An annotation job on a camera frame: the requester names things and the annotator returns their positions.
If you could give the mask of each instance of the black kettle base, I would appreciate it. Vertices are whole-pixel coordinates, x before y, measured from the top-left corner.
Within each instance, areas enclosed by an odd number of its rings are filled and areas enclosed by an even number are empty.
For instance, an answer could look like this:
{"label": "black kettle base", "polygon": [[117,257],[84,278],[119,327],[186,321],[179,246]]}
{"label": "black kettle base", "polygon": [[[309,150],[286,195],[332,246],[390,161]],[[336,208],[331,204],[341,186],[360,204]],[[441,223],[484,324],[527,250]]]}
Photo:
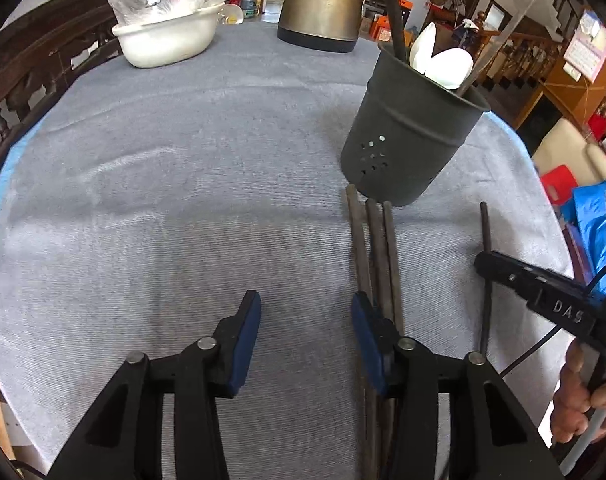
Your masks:
{"label": "black kettle base", "polygon": [[277,36],[286,43],[304,46],[305,48],[314,50],[324,50],[326,52],[351,52],[356,45],[356,40],[331,40],[330,38],[321,38],[320,36],[294,32],[293,30],[282,28],[280,25]]}

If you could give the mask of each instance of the gray utensil holder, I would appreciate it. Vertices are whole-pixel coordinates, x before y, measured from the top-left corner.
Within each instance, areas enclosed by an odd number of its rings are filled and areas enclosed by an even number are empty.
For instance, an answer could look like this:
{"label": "gray utensil holder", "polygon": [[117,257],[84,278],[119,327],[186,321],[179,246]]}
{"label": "gray utensil holder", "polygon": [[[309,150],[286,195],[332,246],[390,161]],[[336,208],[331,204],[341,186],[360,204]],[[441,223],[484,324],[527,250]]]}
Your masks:
{"label": "gray utensil holder", "polygon": [[490,107],[470,88],[464,98],[394,57],[379,59],[341,152],[341,171],[368,198],[402,206],[416,200]]}

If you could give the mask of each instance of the table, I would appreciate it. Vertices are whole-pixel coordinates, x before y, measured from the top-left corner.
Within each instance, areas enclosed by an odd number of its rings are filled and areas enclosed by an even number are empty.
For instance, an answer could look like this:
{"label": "table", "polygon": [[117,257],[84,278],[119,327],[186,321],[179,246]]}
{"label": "table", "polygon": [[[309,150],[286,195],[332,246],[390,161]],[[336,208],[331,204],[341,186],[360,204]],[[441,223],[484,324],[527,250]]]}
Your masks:
{"label": "table", "polygon": [[[129,351],[178,352],[255,288],[247,383],[219,402],[231,477],[355,477],[338,157],[377,56],[370,41],[335,54],[279,41],[276,24],[219,27],[193,59],[91,70],[14,149],[0,178],[0,387],[46,461]],[[406,333],[434,352],[478,345],[481,200],[496,250],[571,273],[527,152],[486,114],[420,199],[395,209]],[[499,286],[494,305],[500,370],[550,324]],[[508,377],[534,421],[567,343],[560,333]],[[169,447],[164,460],[172,478]]]}

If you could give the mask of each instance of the beige chair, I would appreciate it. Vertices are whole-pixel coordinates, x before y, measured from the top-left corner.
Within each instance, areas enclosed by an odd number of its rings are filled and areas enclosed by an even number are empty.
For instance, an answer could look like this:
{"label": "beige chair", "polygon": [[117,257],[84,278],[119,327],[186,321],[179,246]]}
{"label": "beige chair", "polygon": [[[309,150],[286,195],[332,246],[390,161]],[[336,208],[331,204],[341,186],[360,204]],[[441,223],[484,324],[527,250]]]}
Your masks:
{"label": "beige chair", "polygon": [[606,180],[606,154],[598,144],[587,142],[565,118],[559,119],[547,133],[532,161],[541,175],[566,165],[579,186]]}

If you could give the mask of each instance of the electric kettle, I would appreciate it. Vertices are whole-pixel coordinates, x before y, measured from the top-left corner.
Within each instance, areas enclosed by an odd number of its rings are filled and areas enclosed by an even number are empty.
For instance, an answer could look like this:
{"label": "electric kettle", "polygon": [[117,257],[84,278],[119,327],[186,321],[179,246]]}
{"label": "electric kettle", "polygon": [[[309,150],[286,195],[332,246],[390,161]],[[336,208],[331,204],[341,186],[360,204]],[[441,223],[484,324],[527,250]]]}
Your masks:
{"label": "electric kettle", "polygon": [[363,0],[285,0],[278,37],[299,46],[351,52],[359,37]]}

